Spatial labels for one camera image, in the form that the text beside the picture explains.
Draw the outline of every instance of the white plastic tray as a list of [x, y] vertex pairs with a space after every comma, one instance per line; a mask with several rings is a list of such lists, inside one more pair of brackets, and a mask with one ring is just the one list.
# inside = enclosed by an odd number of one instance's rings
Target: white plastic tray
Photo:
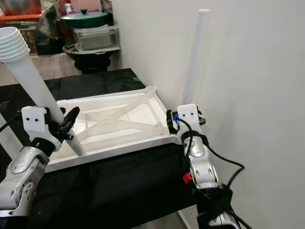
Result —
[[86, 155], [78, 157], [63, 143], [50, 157], [46, 172], [76, 166], [170, 142], [166, 108], [156, 95], [156, 88], [61, 100], [69, 112], [81, 109], [73, 127]]

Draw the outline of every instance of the white wall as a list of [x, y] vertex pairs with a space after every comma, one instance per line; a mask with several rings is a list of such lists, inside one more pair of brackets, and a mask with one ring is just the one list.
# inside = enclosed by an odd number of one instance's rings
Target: white wall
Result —
[[[304, 228], [305, 1], [113, 0], [121, 66], [180, 104], [194, 23], [211, 9], [197, 103], [211, 145], [243, 162], [236, 212], [256, 229]], [[215, 159], [223, 180], [234, 167]]]

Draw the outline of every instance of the black table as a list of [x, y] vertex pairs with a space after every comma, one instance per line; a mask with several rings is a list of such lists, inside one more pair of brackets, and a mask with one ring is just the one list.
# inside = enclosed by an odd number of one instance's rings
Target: black table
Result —
[[[144, 88], [131, 69], [47, 80], [56, 100]], [[0, 87], [8, 119], [33, 105], [20, 85]], [[21, 123], [11, 125], [23, 144]], [[0, 176], [9, 163], [0, 148]], [[167, 144], [45, 174], [31, 210], [29, 229], [129, 229], [195, 204], [184, 184], [183, 148]]]

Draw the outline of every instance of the white pipe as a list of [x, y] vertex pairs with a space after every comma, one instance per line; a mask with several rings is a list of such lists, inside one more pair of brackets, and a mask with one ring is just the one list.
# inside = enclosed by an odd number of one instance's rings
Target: white pipe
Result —
[[[4, 124], [6, 124], [6, 121], [0, 114], [0, 126], [3, 126]], [[20, 150], [23, 148], [23, 145], [9, 126], [0, 132], [0, 144], [12, 160], [17, 157]]]
[[206, 40], [209, 16], [210, 10], [199, 10], [191, 57], [184, 84], [183, 104], [192, 103], [200, 66], [202, 65], [203, 46]]
[[[0, 28], [0, 62], [5, 63], [34, 103], [38, 106], [49, 108], [51, 119], [62, 124], [64, 115], [32, 62], [26, 43], [10, 45], [12, 41], [22, 37], [21, 34], [16, 36], [16, 30], [18, 29], [12, 29], [12, 27]], [[69, 146], [78, 156], [84, 155], [81, 143], [73, 130], [69, 133], [74, 136], [73, 140], [67, 141]]]

